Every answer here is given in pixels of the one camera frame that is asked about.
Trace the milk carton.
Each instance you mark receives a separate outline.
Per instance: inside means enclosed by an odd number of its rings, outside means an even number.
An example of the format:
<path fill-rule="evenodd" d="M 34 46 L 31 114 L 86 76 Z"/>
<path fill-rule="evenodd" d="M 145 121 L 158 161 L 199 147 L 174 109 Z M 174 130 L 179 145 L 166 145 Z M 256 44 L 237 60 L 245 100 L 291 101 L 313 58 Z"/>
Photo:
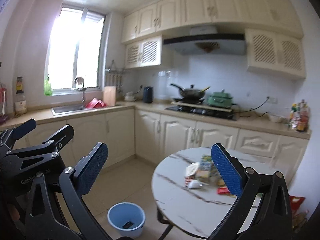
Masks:
<path fill-rule="evenodd" d="M 213 183 L 221 178 L 210 155 L 203 155 L 201 157 L 195 178 L 204 183 Z"/>

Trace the white wrapper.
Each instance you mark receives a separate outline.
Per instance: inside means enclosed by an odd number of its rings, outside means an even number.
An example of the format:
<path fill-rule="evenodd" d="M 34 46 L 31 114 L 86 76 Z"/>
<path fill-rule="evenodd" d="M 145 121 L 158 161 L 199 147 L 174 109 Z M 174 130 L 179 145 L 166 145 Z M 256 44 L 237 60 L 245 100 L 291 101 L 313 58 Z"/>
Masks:
<path fill-rule="evenodd" d="M 200 189 L 201 187 L 203 187 L 203 183 L 196 179 L 192 180 L 188 184 L 188 189 Z"/>

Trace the red white checkered packet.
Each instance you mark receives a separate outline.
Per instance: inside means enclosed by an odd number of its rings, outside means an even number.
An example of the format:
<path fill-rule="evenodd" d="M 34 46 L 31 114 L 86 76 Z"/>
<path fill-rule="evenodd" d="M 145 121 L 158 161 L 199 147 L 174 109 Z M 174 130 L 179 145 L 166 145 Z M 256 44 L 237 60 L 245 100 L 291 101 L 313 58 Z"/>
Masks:
<path fill-rule="evenodd" d="M 184 185 L 185 185 L 185 187 L 188 187 L 189 184 L 190 184 L 190 182 L 193 181 L 193 180 L 194 180 L 193 177 L 186 176 L 186 177 L 184 178 Z"/>

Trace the white red long package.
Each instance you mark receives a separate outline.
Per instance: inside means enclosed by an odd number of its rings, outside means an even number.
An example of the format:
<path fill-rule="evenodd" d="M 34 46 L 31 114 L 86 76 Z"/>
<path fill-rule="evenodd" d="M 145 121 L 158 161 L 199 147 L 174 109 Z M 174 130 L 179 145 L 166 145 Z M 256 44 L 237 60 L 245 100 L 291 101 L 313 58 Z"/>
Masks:
<path fill-rule="evenodd" d="M 191 163 L 189 166 L 185 168 L 185 176 L 186 177 L 195 177 L 196 172 L 198 171 L 200 166 L 199 162 Z"/>

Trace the steel kitchen sink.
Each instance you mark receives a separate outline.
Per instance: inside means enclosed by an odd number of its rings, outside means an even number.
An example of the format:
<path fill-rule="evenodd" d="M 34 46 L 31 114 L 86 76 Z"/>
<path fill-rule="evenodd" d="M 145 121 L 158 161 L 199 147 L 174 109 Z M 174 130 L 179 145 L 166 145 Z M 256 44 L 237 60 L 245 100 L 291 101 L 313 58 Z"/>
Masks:
<path fill-rule="evenodd" d="M 69 114 L 74 112 L 79 112 L 85 110 L 85 107 L 82 104 L 68 105 L 68 106 L 59 106 L 52 108 L 53 115 Z"/>

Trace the kitchen window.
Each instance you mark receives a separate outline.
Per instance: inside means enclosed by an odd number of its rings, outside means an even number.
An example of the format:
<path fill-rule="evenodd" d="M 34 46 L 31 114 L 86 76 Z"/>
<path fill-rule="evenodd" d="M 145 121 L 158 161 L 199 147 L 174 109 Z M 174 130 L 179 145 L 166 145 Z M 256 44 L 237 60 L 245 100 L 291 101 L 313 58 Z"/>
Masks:
<path fill-rule="evenodd" d="M 100 61 L 106 16 L 63 5 L 50 33 L 46 72 L 53 94 L 76 92 L 74 79 L 83 77 L 87 89 L 100 85 Z"/>

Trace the red basin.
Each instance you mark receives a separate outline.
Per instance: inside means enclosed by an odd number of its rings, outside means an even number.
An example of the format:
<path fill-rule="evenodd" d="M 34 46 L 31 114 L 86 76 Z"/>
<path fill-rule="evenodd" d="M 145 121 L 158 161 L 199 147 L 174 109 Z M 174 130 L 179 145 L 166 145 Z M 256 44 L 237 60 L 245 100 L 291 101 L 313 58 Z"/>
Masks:
<path fill-rule="evenodd" d="M 97 98 L 92 99 L 89 103 L 85 105 L 86 109 L 103 108 L 103 107 L 106 107 L 106 104 Z"/>

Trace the green bottle on sill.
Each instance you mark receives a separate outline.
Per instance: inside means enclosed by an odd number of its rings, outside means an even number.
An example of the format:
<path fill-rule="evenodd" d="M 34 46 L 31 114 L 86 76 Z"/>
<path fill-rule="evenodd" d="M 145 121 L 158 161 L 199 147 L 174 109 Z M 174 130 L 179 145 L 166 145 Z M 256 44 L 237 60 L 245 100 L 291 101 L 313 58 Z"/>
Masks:
<path fill-rule="evenodd" d="M 52 92 L 52 85 L 49 81 L 49 77 L 47 77 L 47 79 L 44 82 L 44 95 L 45 96 L 52 96 L 53 92 Z"/>

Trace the round white marble table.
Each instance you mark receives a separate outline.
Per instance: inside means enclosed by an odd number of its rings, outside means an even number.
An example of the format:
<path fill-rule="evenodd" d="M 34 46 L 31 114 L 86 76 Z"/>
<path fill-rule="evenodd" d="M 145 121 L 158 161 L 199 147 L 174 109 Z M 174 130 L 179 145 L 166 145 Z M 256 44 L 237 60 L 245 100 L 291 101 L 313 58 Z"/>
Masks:
<path fill-rule="evenodd" d="M 158 220 L 169 229 L 178 228 L 200 239 L 209 239 L 236 200 L 231 193 L 218 194 L 216 182 L 200 189 L 184 185 L 185 168 L 203 155 L 211 156 L 211 149 L 190 148 L 166 157 L 156 167 L 151 183 Z M 283 173 L 248 154 L 227 152 L 247 173 L 255 171 L 260 177 L 256 198 L 236 239 L 291 239 L 292 211 Z"/>

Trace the wooden cutting board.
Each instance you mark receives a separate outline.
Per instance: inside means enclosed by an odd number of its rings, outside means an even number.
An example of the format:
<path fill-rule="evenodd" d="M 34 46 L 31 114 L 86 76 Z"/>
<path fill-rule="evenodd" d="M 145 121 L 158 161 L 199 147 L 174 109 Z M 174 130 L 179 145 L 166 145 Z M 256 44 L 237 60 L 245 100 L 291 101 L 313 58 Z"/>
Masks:
<path fill-rule="evenodd" d="M 116 105 L 117 87 L 106 86 L 103 90 L 103 103 L 107 107 L 114 107 Z"/>

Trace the cream cabinets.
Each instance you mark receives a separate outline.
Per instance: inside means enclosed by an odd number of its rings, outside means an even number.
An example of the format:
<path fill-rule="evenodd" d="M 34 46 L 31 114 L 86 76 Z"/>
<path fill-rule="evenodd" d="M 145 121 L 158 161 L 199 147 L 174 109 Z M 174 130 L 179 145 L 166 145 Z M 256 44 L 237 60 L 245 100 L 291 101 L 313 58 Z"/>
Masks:
<path fill-rule="evenodd" d="M 244 34 L 248 71 L 297 80 L 306 77 L 303 31 L 290 0 L 161 0 L 124 19 L 125 67 L 157 66 L 163 40 L 192 27 Z"/>
<path fill-rule="evenodd" d="M 252 156 L 278 168 L 287 181 L 295 175 L 308 145 L 308 139 L 228 127 L 175 116 L 127 109 L 40 124 L 16 142 L 16 148 L 40 144 L 65 125 L 74 128 L 74 137 L 61 150 L 66 165 L 76 164 L 97 142 L 108 146 L 107 166 L 133 155 L 153 164 L 188 148 L 225 148 Z"/>

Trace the black gas stove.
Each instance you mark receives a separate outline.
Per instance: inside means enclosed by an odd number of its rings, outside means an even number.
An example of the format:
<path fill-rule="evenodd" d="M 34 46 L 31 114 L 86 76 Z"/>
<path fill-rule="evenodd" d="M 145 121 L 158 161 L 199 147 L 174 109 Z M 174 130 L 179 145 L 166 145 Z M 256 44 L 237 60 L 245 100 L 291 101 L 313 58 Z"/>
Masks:
<path fill-rule="evenodd" d="M 208 116 L 213 118 L 236 121 L 237 114 L 231 108 L 210 107 L 204 104 L 191 104 L 185 102 L 172 102 L 166 110 Z"/>

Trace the green electric cooker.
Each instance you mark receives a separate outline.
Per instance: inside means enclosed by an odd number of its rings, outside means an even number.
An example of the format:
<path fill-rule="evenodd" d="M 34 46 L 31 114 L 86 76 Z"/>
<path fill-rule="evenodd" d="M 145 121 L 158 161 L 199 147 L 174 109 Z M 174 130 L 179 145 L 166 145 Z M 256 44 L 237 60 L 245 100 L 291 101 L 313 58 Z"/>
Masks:
<path fill-rule="evenodd" d="M 233 105 L 233 97 L 226 93 L 225 90 L 212 93 L 207 99 L 207 105 L 220 108 L 231 108 Z"/>

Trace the dark blue electric kettle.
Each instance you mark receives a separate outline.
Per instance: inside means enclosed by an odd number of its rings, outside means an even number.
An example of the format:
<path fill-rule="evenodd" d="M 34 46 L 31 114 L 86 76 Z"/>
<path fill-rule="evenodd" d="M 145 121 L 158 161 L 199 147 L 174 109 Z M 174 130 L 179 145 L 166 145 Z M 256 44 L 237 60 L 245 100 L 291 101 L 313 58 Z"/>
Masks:
<path fill-rule="evenodd" d="M 153 103 L 153 87 L 146 86 L 143 89 L 143 102 Z"/>

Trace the upper cream cabinets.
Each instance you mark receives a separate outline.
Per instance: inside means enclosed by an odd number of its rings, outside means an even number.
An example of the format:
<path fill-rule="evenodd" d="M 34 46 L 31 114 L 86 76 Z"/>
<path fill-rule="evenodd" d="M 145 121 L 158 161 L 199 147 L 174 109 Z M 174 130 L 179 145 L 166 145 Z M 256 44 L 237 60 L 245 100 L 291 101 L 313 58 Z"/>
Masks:
<path fill-rule="evenodd" d="M 161 0 L 124 19 L 125 67 L 157 66 L 163 40 L 192 27 L 244 34 L 248 71 L 297 80 L 306 77 L 303 31 L 290 0 Z"/>

